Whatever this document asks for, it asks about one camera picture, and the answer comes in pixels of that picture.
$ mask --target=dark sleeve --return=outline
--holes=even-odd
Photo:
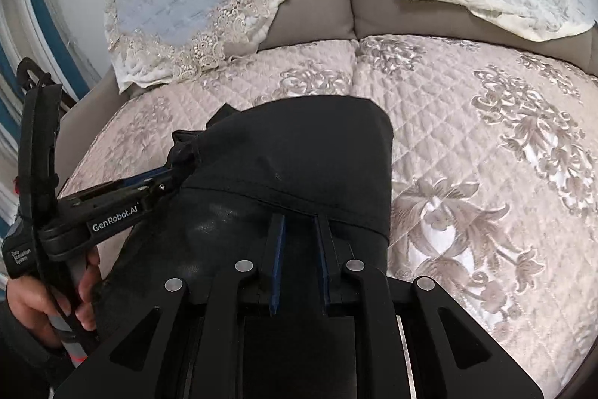
[[[19,355],[34,374],[55,389],[74,370],[65,350],[44,347],[13,316],[6,301],[0,303],[0,341],[2,349]]]

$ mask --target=black leather fabric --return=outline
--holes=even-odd
[[[327,215],[334,237],[386,272],[392,136],[382,109],[341,96],[275,101],[208,127],[193,141],[194,173],[132,231],[96,289],[100,337],[171,277],[192,301],[207,293],[266,236],[273,212]]]

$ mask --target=striped curtain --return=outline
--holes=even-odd
[[[99,79],[69,42],[50,0],[0,0],[0,242],[17,213],[14,191],[24,93],[16,69],[32,58],[74,99],[80,100]],[[0,259],[0,299],[6,284]]]

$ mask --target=sofa armrest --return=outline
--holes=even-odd
[[[125,94],[119,95],[114,69],[110,68],[100,83],[61,119],[55,157],[58,188],[62,188],[96,136],[128,99]]]

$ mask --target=person's arm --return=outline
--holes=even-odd
[[[83,328],[94,330],[92,287],[101,280],[96,248],[88,253],[87,260],[78,288],[82,304],[75,315]],[[65,313],[71,312],[64,296],[57,295],[56,299]],[[48,316],[58,316],[58,312],[40,281],[31,276],[8,281],[7,299],[0,304],[0,340],[56,387],[73,371],[73,365]]]

